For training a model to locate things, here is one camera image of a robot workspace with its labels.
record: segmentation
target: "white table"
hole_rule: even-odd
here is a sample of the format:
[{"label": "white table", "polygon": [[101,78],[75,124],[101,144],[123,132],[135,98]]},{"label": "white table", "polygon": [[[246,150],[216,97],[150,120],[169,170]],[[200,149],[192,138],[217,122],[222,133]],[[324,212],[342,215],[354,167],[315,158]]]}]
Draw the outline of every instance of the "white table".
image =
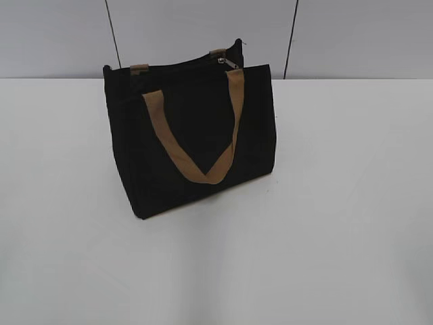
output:
[{"label": "white table", "polygon": [[433,81],[275,81],[272,175],[141,221],[102,80],[0,81],[0,324],[432,324]]}]

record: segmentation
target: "black canvas fabric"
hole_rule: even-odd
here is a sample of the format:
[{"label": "black canvas fabric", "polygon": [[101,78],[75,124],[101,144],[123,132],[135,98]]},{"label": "black canvas fabric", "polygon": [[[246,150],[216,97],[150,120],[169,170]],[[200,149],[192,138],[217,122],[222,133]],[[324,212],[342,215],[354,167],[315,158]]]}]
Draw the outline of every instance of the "black canvas fabric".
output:
[{"label": "black canvas fabric", "polygon": [[[232,47],[239,66],[242,49]],[[275,158],[275,117],[268,65],[243,68],[244,106],[233,164],[218,184],[194,183],[178,170],[155,134],[144,93],[161,89],[164,113],[182,149],[207,173],[232,141],[234,115],[226,64],[209,55],[131,76],[104,67],[114,158],[138,218],[148,218],[266,175]]]}]

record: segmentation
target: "zipper tab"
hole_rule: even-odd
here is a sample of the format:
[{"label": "zipper tab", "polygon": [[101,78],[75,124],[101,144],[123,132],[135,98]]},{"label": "zipper tab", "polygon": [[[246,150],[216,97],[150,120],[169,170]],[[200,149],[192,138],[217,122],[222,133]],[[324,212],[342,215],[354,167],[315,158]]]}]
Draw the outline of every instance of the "zipper tab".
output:
[{"label": "zipper tab", "polygon": [[219,64],[226,63],[228,66],[232,67],[233,69],[239,69],[239,66],[236,63],[234,63],[234,62],[232,62],[226,58],[218,58],[218,63]]}]

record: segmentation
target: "black tote bag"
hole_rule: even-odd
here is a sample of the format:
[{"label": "black tote bag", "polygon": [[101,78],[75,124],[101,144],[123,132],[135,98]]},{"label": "black tote bag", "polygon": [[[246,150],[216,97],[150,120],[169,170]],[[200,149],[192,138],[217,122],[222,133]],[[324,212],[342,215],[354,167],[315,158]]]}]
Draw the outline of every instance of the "black tote bag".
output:
[{"label": "black tote bag", "polygon": [[171,66],[104,67],[114,158],[138,218],[273,170],[269,65],[243,65],[238,39]]}]

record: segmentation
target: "fabric strap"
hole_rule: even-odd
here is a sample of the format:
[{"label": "fabric strap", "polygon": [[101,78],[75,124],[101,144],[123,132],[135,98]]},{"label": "fabric strap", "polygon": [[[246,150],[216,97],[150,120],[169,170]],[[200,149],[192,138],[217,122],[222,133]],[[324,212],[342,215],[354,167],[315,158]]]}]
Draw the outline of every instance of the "fabric strap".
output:
[{"label": "fabric strap", "polygon": [[167,119],[164,113],[164,94],[161,90],[143,94],[146,102],[147,111],[149,112],[150,120],[154,128],[157,138],[167,151],[170,159],[176,165],[178,170],[185,176],[186,179],[194,183],[220,183],[229,172],[233,158],[235,156],[235,148],[237,141],[237,132],[244,106],[244,71],[242,69],[226,72],[231,105],[235,116],[235,124],[233,128],[232,142],[218,157],[212,168],[203,174],[197,167],[195,162],[182,149],[177,142],[175,136],[170,130]]}]

